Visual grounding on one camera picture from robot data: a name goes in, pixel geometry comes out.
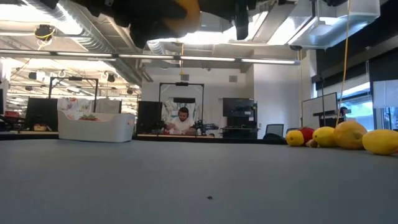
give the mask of black monitor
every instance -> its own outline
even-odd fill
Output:
[[[223,98],[223,116],[253,117],[253,99]]]
[[[58,131],[58,100],[29,98],[27,102],[25,125],[33,130],[35,124],[47,125],[51,131]]]
[[[4,114],[4,100],[3,100],[2,89],[0,89],[0,114]]]
[[[161,120],[162,102],[139,101],[137,114],[137,134],[150,134]]]

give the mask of gray table surface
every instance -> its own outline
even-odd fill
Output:
[[[397,208],[398,157],[366,151],[0,141],[1,224],[396,224]]]

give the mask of plastic bin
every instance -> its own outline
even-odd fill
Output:
[[[127,142],[132,139],[134,123],[135,116],[132,114],[81,113],[58,110],[60,139]]]

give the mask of man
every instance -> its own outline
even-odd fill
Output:
[[[178,118],[173,118],[167,125],[166,129],[174,130],[186,135],[195,135],[196,130],[193,127],[195,122],[189,118],[189,110],[186,107],[180,108],[178,111]]]

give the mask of white shirt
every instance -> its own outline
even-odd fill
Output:
[[[185,121],[181,121],[179,117],[173,118],[171,120],[172,124],[175,125],[175,129],[179,131],[188,131],[195,122],[191,118],[187,118]]]

